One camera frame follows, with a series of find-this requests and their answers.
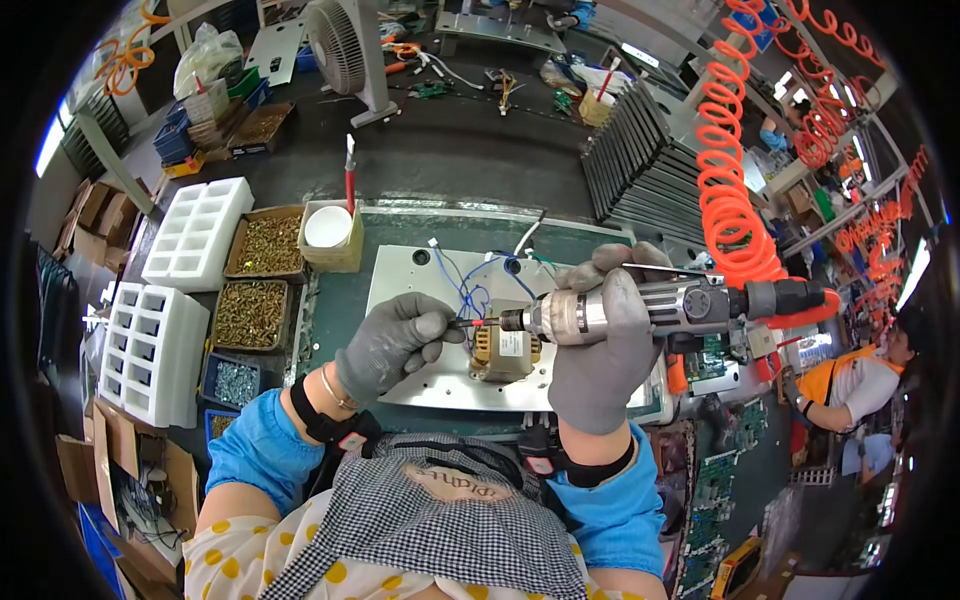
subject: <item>green work mat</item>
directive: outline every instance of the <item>green work mat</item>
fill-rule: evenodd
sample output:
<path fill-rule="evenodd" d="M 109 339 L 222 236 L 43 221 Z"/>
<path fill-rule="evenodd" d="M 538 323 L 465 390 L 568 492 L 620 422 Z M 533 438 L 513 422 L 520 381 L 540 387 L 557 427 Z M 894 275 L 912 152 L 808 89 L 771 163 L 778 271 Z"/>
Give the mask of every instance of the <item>green work mat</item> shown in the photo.
<path fill-rule="evenodd" d="M 298 375 L 317 369 L 344 348 L 363 321 L 373 277 L 377 249 L 382 245 L 427 247 L 437 238 L 444 250 L 510 252 L 529 222 L 486 217 L 364 213 L 364 245 L 360 273 L 313 275 L 317 298 L 310 335 L 309 358 L 298 363 Z M 556 263 L 579 264 L 589 260 L 601 244 L 625 243 L 625 234 L 611 230 L 600 233 L 578 228 L 541 225 L 534 234 L 538 256 Z M 385 431 L 412 433 L 443 431 L 464 436 L 516 434 L 521 430 L 522 413 L 424 408 L 375 402 L 366 407 Z M 650 406 L 630 409 L 629 418 L 660 411 L 658 399 Z"/>

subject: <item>gray work glove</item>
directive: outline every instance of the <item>gray work glove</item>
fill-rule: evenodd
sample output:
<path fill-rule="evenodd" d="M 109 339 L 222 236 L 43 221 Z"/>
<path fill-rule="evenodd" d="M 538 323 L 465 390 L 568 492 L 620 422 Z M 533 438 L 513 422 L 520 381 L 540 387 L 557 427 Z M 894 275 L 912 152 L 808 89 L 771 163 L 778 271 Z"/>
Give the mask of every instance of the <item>gray work glove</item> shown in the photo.
<path fill-rule="evenodd" d="M 555 19 L 549 14 L 546 16 L 546 24 L 555 32 L 565 32 L 579 23 L 580 19 L 575 16 L 562 16 L 559 19 Z"/>
<path fill-rule="evenodd" d="M 794 377 L 792 370 L 783 372 L 783 395 L 794 405 L 800 400 L 800 389 L 797 387 L 797 378 Z"/>
<path fill-rule="evenodd" d="M 655 341 L 637 283 L 665 280 L 668 273 L 618 269 L 623 263 L 672 266 L 663 252 L 640 242 L 632 249 L 605 244 L 593 258 L 557 272 L 557 285 L 578 292 L 603 284 L 607 339 L 592 346 L 557 347 L 553 382 L 547 390 L 557 417 L 590 435 L 615 431 L 627 417 L 630 396 L 653 369 L 663 350 Z"/>
<path fill-rule="evenodd" d="M 357 402 L 372 402 L 409 373 L 437 362 L 444 342 L 462 344 L 462 329 L 445 303 L 420 292 L 380 302 L 360 323 L 346 348 L 337 350 L 337 379 Z"/>

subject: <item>polka dot shirt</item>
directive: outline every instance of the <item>polka dot shirt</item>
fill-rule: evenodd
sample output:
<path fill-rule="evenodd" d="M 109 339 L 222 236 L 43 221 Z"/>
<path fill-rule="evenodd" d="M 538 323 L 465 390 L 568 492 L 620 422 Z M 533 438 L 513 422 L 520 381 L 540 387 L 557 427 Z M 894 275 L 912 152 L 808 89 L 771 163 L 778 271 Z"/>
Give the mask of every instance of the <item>polka dot shirt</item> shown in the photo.
<path fill-rule="evenodd" d="M 214 523 L 183 545 L 186 600 L 253 600 L 291 563 L 320 528 L 330 491 L 318 494 L 280 523 L 237 516 Z M 570 537 L 591 600 L 642 600 L 631 593 L 597 588 L 580 546 Z M 379 564 L 342 559 L 334 563 L 306 600 L 405 600 L 431 586 L 454 600 L 549 600 L 542 594 L 488 588 Z"/>

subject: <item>stack of metal panels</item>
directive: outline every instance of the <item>stack of metal panels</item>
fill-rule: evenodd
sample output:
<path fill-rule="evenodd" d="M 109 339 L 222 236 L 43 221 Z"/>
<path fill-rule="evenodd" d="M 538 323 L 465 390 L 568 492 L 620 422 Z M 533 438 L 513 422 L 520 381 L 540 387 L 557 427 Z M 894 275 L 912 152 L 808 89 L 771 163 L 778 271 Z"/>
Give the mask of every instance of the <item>stack of metal panels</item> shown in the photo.
<path fill-rule="evenodd" d="M 670 120 L 676 123 L 677 116 Z M 667 118 L 643 82 L 619 95 L 581 160 L 598 220 L 627 222 L 650 234 L 704 245 L 696 153 L 671 136 Z"/>

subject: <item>white shirt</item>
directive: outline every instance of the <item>white shirt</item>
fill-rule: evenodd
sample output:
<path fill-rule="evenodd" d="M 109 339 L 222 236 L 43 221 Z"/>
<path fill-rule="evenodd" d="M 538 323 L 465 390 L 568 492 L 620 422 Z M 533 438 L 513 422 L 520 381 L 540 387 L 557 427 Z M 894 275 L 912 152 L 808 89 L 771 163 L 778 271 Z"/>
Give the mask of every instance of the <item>white shirt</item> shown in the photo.
<path fill-rule="evenodd" d="M 878 348 L 874 356 L 879 358 L 883 350 Z M 830 393 L 830 408 L 846 406 L 850 409 L 851 426 L 883 408 L 897 390 L 900 375 L 886 363 L 870 358 L 856 358 L 837 368 L 833 374 L 833 391 Z"/>

